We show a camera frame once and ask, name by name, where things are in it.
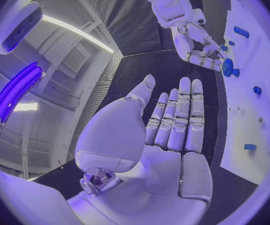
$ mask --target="light strip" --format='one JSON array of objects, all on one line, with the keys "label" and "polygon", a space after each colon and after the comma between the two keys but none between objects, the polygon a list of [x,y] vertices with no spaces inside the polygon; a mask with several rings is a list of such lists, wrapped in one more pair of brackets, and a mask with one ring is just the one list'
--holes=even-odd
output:
[{"label": "light strip", "polygon": [[106,51],[108,51],[108,52],[110,52],[112,54],[114,53],[114,50],[111,49],[110,47],[108,47],[105,44],[103,44],[102,42],[98,41],[96,38],[92,37],[88,33],[84,32],[84,31],[82,31],[82,30],[80,30],[80,29],[78,29],[78,28],[76,28],[76,27],[74,27],[74,26],[72,26],[70,24],[67,24],[67,23],[65,23],[65,22],[63,22],[61,20],[58,20],[58,19],[56,19],[54,17],[47,16],[47,15],[43,15],[42,20],[53,23],[53,24],[56,24],[56,25],[61,26],[63,28],[66,28],[66,29],[68,29],[68,30],[70,30],[70,31],[72,31],[72,32],[74,32],[74,33],[76,33],[76,34],[90,40],[91,42],[93,42],[96,45],[98,45],[98,46],[102,47],[103,49],[105,49]]},{"label": "light strip", "polygon": [[14,111],[36,111],[38,110],[38,104],[35,103],[19,103]]}]

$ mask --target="robotic hand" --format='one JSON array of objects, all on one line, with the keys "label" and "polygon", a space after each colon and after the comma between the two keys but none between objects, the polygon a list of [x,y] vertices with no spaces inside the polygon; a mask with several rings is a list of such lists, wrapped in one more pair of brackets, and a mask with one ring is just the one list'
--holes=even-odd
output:
[{"label": "robotic hand", "polygon": [[[148,1],[152,3],[152,10],[160,25],[166,29],[171,28],[175,48],[183,60],[220,71],[221,61],[212,60],[209,56],[215,52],[221,59],[225,59],[226,54],[200,26],[206,23],[201,9],[192,9],[189,0]],[[194,50],[192,40],[203,44],[203,51]]]},{"label": "robotic hand", "polygon": [[[191,85],[183,77],[179,90],[169,97],[162,93],[145,127],[141,116],[154,86],[148,75],[125,98],[96,113],[78,140],[82,196],[109,224],[197,224],[211,200],[211,173],[200,153],[201,81]],[[82,216],[90,219],[90,209]]]}]

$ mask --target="fluorescent light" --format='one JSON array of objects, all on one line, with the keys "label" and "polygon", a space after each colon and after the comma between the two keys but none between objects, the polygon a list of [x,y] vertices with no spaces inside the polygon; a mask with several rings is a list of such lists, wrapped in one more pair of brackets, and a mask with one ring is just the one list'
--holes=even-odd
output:
[{"label": "fluorescent light", "polygon": [[105,44],[103,44],[102,42],[98,41],[96,38],[92,37],[91,35],[89,35],[88,33],[70,25],[70,24],[67,24],[61,20],[58,20],[54,17],[51,17],[51,16],[47,16],[47,15],[43,15],[43,18],[42,20],[44,21],[47,21],[47,22],[50,22],[50,23],[53,23],[53,24],[56,24],[58,26],[61,26],[63,28],[66,28],[88,40],[90,40],[91,42],[95,43],[96,45],[102,47],[103,49],[105,49],[106,51],[110,52],[110,53],[114,53],[113,49],[111,49],[110,47],[106,46]]},{"label": "fluorescent light", "polygon": [[14,111],[36,111],[38,110],[38,104],[35,103],[19,103]]}]

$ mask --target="slotted panel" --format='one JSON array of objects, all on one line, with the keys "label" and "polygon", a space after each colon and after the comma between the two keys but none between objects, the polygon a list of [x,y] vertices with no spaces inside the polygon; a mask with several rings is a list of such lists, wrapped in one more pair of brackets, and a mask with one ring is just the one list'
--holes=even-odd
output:
[{"label": "slotted panel", "polygon": [[66,162],[69,162],[74,159],[74,152],[76,148],[77,141],[84,130],[85,126],[89,122],[89,120],[93,117],[96,110],[98,109],[100,103],[105,98],[108,89],[111,85],[112,79],[115,75],[115,72],[117,70],[117,67],[123,58],[122,53],[120,50],[117,50],[114,54],[112,59],[109,61],[108,65],[100,75],[97,83],[95,84],[95,87],[93,88],[86,105],[82,111],[82,114],[79,118],[79,121],[75,127]]},{"label": "slotted panel", "polygon": [[71,52],[64,58],[63,63],[73,71],[78,72],[85,60],[86,57],[74,47]]}]

